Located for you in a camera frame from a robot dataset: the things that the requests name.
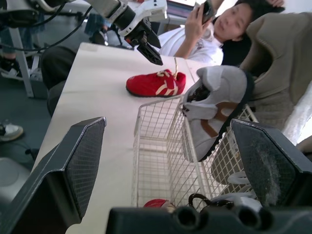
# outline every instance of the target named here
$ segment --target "table surface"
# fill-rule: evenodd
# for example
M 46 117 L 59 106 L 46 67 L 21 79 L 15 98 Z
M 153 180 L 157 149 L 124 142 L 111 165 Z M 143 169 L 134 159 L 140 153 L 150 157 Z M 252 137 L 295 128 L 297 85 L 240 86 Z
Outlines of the table surface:
M 105 116 L 107 127 L 97 179 L 86 215 L 67 233 L 103 234 L 109 210 L 131 205 L 134 129 L 139 106 L 161 98 L 131 96 L 125 89 L 129 77 L 175 70 L 173 57 L 164 65 L 151 64 L 139 52 L 82 43 L 35 166 L 64 137 L 70 126 L 85 119 Z M 186 60 L 177 58 L 178 70 L 186 74 L 185 90 L 194 84 Z

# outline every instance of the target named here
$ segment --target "smartphone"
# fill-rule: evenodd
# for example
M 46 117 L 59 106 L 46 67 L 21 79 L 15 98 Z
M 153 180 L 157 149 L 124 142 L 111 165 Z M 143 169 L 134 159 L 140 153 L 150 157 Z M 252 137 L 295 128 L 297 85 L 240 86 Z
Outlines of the smartphone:
M 204 24 L 205 22 L 207 22 L 214 15 L 215 15 L 214 8 L 213 8 L 210 0 L 206 0 L 204 2 L 204 13 L 203 13 L 203 21 L 202 21 L 202 23 Z

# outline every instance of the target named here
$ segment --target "white sneaker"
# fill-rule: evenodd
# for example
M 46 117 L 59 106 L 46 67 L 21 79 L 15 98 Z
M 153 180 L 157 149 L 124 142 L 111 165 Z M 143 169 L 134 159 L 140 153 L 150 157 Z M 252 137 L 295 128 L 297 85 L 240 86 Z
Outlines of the white sneaker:
M 2 125 L 0 124 L 0 141 L 11 141 L 20 137 L 24 130 L 22 127 L 13 125 L 11 123 Z
M 253 77 L 237 67 L 214 66 L 197 71 L 199 80 L 183 100 L 198 161 L 213 151 L 231 119 L 252 96 Z

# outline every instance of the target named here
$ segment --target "red object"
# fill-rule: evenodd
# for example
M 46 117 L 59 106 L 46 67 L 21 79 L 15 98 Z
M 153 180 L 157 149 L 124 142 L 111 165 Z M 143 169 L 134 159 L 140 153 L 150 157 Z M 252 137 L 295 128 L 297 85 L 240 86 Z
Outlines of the red object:
M 170 70 L 148 75 L 139 75 L 127 80 L 126 89 L 138 97 L 171 97 L 182 94 L 186 77 L 179 72 L 174 79 Z
M 144 207 L 162 207 L 168 200 L 165 199 L 153 199 L 144 205 Z

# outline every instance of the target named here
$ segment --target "white wire basket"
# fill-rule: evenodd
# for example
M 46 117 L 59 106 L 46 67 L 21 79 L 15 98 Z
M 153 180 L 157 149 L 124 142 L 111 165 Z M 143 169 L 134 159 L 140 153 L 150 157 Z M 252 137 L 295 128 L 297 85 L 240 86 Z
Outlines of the white wire basket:
M 244 187 L 227 182 L 229 175 L 244 170 L 230 128 L 212 154 L 197 162 L 181 101 L 181 96 L 177 96 L 139 108 L 134 142 L 133 206 L 142 207 L 155 198 L 184 206 L 193 193 L 211 199 L 241 192 Z M 248 106 L 237 118 L 257 122 Z M 204 204 L 194 201 L 194 206 L 201 209 Z

